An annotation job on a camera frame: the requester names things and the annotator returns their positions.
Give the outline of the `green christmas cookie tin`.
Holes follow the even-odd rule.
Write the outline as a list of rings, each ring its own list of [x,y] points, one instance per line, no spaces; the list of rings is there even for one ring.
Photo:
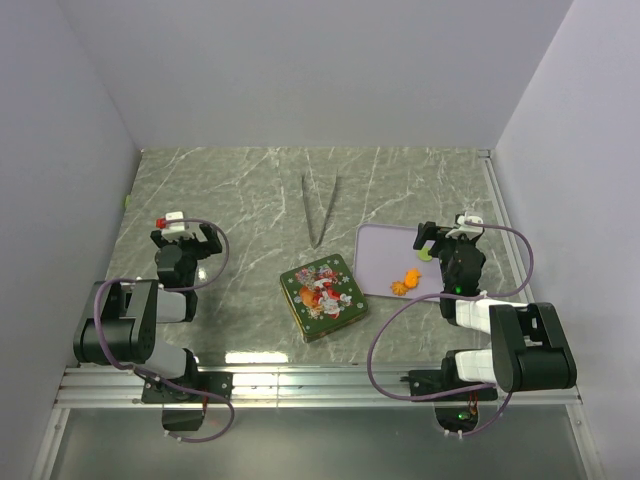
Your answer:
[[[339,310],[338,315],[322,314],[317,317],[306,313],[299,314],[296,323],[303,341],[310,343],[358,322],[367,314],[367,310]]]

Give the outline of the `lilac plastic tray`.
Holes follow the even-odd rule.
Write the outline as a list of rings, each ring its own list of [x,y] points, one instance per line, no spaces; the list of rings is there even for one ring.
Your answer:
[[[365,295],[410,300],[442,291],[439,261],[419,258],[413,249],[416,235],[416,227],[367,223],[358,228],[352,272]],[[403,281],[411,269],[421,274],[417,287],[395,295],[392,283]]]

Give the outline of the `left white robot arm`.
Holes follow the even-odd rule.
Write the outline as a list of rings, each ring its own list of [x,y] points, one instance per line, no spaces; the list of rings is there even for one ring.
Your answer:
[[[188,228],[196,223],[200,234]],[[160,323],[194,319],[196,291],[213,283],[196,282],[198,263],[223,254],[229,260],[229,241],[215,224],[202,219],[160,218],[150,234],[156,246],[155,279],[115,278],[92,286],[73,338],[73,353],[81,364],[111,366],[132,373],[153,390],[188,402],[203,396],[203,377],[195,355],[157,337]]]

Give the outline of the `gold tin lid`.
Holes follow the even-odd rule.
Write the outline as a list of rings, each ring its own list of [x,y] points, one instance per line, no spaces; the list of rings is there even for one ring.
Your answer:
[[[280,276],[280,286],[295,319],[338,315],[339,310],[367,310],[368,302],[340,254],[296,267]]]

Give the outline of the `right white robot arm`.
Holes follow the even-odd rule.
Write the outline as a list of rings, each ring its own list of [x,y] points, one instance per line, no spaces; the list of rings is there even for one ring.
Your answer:
[[[508,293],[486,293],[479,283],[486,256],[477,243],[486,230],[501,230],[520,238],[517,230],[491,225],[475,215],[459,214],[452,227],[421,223],[414,250],[430,244],[436,258],[442,291],[421,298],[438,299],[442,317],[450,324],[490,336],[488,349],[452,354],[451,368],[440,375],[443,393],[462,399],[475,384],[497,386],[506,393],[571,389],[578,371],[556,308],[547,302],[508,302]]]

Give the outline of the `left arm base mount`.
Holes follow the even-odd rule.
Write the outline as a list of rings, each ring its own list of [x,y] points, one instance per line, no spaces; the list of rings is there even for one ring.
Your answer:
[[[141,394],[143,405],[161,406],[162,427],[168,436],[185,443],[204,443],[227,433],[235,420],[231,404],[233,375],[228,372],[199,372],[194,382],[180,383],[176,387],[165,382],[146,379]],[[193,437],[203,426],[209,407],[225,406],[229,419],[217,433],[208,437]]]

